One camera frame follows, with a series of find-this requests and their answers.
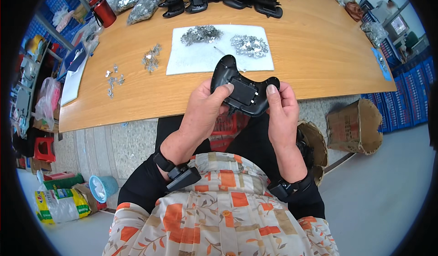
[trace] wooden table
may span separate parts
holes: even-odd
[[[254,9],[236,10],[210,3],[206,11],[163,18],[159,8],[146,21],[126,26],[130,10],[99,36],[100,44],[86,66],[78,98],[60,111],[60,132],[147,118],[183,114],[190,93],[212,73],[166,76],[172,30],[207,24],[264,27],[275,71],[246,72],[255,81],[276,76],[291,84],[298,99],[396,90],[385,81],[371,43],[335,0],[278,0],[283,17],[266,18]],[[160,43],[159,68],[151,75],[141,59]],[[126,79],[107,95],[107,70],[116,63]]]

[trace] pink plastic bag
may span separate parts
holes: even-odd
[[[61,91],[61,83],[52,77],[47,77],[42,82],[40,96],[35,106],[35,119],[44,119],[49,125],[49,130],[53,130],[55,119],[53,118],[53,111],[58,106],[59,95]]]

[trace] white wall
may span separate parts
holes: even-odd
[[[422,37],[426,33],[423,24],[421,23],[420,18],[418,18],[418,15],[415,12],[415,9],[413,8],[412,4],[406,6],[406,8],[404,8],[400,14],[408,24],[409,30],[413,31],[418,38]]]
[[[17,169],[17,175],[29,206],[34,210],[34,194],[39,182],[35,175],[23,169]],[[43,225],[35,215],[36,222],[62,256],[101,255],[113,218],[112,214],[98,212],[75,221]]]
[[[377,2],[381,0],[368,0],[368,1],[374,7],[376,7]],[[394,1],[397,4],[397,7],[401,7],[403,3],[405,3],[407,0],[392,0],[392,1]],[[400,14],[408,24],[410,31],[413,31],[418,36],[418,38],[420,38],[426,33],[424,31],[423,24],[421,24],[420,18],[418,18],[418,15],[411,4],[409,4],[406,8],[404,8]]]
[[[384,135],[371,156],[354,155],[319,188],[341,255],[387,256],[405,236],[430,186],[428,126]]]

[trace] brown bag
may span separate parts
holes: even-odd
[[[345,10],[354,19],[354,21],[359,22],[364,16],[364,11],[359,7],[359,4],[355,1],[350,1],[345,4]]]

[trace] finger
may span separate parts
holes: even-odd
[[[221,115],[221,114],[223,114],[223,113],[226,113],[228,110],[229,110],[229,106],[224,106],[224,105],[222,105],[222,106],[220,106],[220,108],[219,108],[219,114]]]
[[[280,94],[283,107],[298,105],[297,98],[292,87],[286,82],[280,82]]]
[[[266,96],[269,103],[269,115],[276,116],[284,113],[283,107],[281,106],[280,93],[274,85],[268,85],[266,88]]]
[[[208,78],[207,80],[204,80],[199,87],[197,88],[198,91],[203,93],[206,96],[211,95],[210,92],[210,86],[211,86],[211,78]]]
[[[216,107],[220,107],[222,102],[227,98],[234,90],[233,84],[225,84],[219,86],[215,91],[209,96],[209,101]]]

